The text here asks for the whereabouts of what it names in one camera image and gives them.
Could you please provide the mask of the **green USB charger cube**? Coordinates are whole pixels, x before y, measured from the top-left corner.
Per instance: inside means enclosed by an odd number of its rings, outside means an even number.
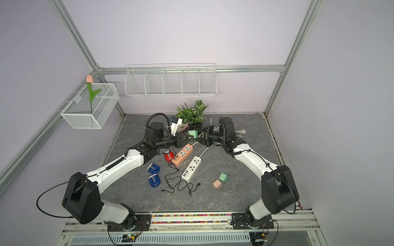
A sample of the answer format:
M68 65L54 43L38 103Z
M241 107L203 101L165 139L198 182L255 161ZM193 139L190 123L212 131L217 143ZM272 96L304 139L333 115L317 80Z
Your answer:
M196 130L189 130L188 134L193 136L193 138L198 138L198 135L199 135L198 131L196 131Z

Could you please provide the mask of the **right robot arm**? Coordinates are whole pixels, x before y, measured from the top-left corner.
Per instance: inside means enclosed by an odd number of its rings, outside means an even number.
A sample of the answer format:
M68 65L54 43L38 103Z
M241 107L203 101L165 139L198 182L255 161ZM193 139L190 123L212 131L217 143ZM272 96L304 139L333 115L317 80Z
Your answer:
M291 170L278 166L259 155L235 131L233 120L229 117L219 119L219 127L208 125L196 129L196 141L207 147L219 145L234 159L248 167L261 181L261 198L246 208L246 224L258 227L263 219L272 214L285 211L299 201L299 193Z

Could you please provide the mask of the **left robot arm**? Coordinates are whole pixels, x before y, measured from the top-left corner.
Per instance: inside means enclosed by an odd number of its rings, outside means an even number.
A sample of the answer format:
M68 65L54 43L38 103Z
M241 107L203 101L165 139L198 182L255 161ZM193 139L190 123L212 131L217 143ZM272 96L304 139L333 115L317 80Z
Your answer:
M130 207L104 201L101 194L122 176L149 162L161 149L181 148L193 139L192 135L178 132L177 124L170 122L164 113L161 116L167 121L166 125L152 122L156 116L159 114L147 120L143 139L122 156L87 174L77 172L70 178L62 206L79 223L103 220L116 223L125 231L135 227L135 212Z

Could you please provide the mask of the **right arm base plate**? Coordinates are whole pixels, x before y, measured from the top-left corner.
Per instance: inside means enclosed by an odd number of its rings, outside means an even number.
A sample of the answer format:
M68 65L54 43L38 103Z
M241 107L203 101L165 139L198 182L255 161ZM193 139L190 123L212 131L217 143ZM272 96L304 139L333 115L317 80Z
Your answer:
M232 213L230 225L235 230L246 229L273 229L274 222L271 216L265 216L261 219L255 219L249 213Z

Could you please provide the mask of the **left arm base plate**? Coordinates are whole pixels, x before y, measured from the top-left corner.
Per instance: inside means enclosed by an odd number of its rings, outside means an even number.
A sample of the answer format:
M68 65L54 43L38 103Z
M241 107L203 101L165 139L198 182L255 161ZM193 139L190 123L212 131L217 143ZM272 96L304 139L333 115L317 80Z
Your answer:
M151 225L151 214L136 214L129 216L120 224L115 222L108 223L109 232L140 232L148 231Z

